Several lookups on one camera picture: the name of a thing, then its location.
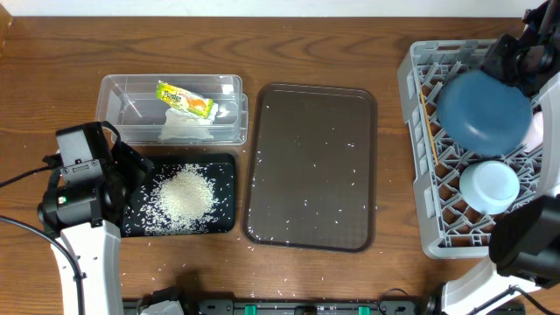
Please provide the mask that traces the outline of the blue plate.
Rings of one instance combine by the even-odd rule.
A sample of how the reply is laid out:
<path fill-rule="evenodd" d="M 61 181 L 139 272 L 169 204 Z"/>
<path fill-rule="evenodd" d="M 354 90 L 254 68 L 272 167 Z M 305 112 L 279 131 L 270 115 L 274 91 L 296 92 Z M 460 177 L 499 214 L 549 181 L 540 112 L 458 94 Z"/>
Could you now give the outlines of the blue plate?
<path fill-rule="evenodd" d="M 532 108 L 517 87 L 472 70 L 444 84 L 437 98 L 437 118 L 456 144 L 480 155 L 498 156 L 521 144 Z"/>

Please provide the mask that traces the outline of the white paper napkin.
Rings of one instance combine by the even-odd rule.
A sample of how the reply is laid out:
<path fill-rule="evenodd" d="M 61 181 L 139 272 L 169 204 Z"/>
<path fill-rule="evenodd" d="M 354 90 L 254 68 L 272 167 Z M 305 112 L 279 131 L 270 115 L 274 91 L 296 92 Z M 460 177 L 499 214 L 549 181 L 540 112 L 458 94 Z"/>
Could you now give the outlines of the white paper napkin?
<path fill-rule="evenodd" d="M 162 141 L 172 138 L 213 139 L 209 127 L 214 124 L 217 112 L 217 108 L 212 108 L 208 117 L 204 118 L 188 111 L 169 108 L 165 112 L 165 123 L 158 138 Z"/>

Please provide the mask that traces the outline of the pink plastic cup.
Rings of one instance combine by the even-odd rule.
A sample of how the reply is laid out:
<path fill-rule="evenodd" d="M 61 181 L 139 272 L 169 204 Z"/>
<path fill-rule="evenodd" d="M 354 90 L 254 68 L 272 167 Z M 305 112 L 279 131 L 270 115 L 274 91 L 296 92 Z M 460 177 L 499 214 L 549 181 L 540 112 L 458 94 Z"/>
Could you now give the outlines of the pink plastic cup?
<path fill-rule="evenodd" d="M 522 141 L 524 152 L 530 153 L 543 143 L 543 112 L 533 115 L 528 131 Z"/>

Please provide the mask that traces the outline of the yellow green snack wrapper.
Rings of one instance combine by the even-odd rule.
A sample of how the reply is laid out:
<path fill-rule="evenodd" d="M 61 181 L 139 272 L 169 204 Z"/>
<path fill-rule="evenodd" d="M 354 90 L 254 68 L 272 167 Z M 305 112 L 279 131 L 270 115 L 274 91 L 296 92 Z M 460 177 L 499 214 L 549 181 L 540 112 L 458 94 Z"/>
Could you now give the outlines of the yellow green snack wrapper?
<path fill-rule="evenodd" d="M 173 109 L 189 112 L 202 118 L 208 118 L 214 106 L 212 99 L 204 98 L 161 80 L 157 84 L 156 97 Z"/>

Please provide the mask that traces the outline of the wooden chopstick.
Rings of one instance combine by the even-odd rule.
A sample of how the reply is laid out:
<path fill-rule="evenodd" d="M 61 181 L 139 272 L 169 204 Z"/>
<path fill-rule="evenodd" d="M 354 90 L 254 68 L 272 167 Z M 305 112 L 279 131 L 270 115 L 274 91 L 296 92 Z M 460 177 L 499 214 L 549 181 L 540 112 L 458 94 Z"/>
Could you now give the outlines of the wooden chopstick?
<path fill-rule="evenodd" d="M 433 136 L 432 130 L 431 130 L 431 121 L 430 121 L 430 116 L 429 116 L 428 111 L 427 111 L 425 96 L 424 96 L 424 93 L 422 92 L 422 90 L 420 90 L 420 100 L 421 100 L 422 107 L 423 107 L 423 114 L 424 114 L 424 120 L 426 122 L 426 128 L 428 130 L 432 156 L 433 156 L 433 159 L 434 159 L 435 166 L 438 166 L 439 165 L 438 153 L 437 153 L 436 145 L 435 145 L 435 142 L 434 142 L 434 136 Z"/>

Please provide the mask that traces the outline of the light blue rice bowl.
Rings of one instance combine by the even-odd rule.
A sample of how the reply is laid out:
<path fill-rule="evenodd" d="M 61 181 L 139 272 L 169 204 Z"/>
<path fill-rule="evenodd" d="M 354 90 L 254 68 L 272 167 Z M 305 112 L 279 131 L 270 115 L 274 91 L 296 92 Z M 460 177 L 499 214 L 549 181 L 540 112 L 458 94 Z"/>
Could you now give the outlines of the light blue rice bowl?
<path fill-rule="evenodd" d="M 485 161 L 471 164 L 459 178 L 459 190 L 467 205 L 481 214 L 504 213 L 518 197 L 520 180 L 507 164 Z"/>

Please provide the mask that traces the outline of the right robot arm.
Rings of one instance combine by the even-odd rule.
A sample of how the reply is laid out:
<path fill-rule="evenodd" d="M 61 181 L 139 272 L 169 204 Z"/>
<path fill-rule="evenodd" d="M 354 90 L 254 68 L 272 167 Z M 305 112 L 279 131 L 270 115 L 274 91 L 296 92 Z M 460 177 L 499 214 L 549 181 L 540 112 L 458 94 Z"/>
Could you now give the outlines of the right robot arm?
<path fill-rule="evenodd" d="M 442 284 L 427 314 L 488 314 L 559 283 L 559 2 L 527 10 L 522 21 L 519 38 L 502 35 L 479 69 L 444 85 L 437 116 L 457 144 L 496 156 L 521 144 L 537 102 L 543 157 L 535 198 L 496 223 L 487 257 Z"/>

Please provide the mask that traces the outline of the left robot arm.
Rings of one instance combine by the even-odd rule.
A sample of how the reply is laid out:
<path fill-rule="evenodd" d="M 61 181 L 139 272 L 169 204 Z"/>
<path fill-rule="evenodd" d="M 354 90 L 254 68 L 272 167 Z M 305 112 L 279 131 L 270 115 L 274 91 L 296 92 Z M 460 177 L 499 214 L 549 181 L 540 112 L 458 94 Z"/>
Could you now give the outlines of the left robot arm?
<path fill-rule="evenodd" d="M 56 133 L 59 150 L 38 218 L 52 243 L 66 314 L 122 314 L 119 251 L 124 215 L 153 163 L 121 139 L 107 121 Z"/>

